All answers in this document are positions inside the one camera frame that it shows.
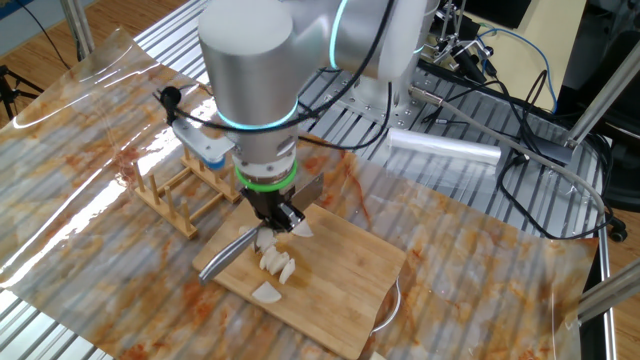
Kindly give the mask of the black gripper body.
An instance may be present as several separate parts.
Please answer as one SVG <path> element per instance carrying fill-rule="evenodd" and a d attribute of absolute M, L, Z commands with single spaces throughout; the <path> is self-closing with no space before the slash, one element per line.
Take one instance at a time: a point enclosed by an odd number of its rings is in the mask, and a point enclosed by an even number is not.
<path fill-rule="evenodd" d="M 269 208 L 272 210 L 272 230 L 284 231 L 277 220 L 277 208 L 281 203 L 291 203 L 295 188 L 290 187 L 284 190 L 275 190 L 269 192 L 260 192 L 245 187 L 241 190 L 241 194 L 249 201 L 250 205 L 258 209 Z"/>

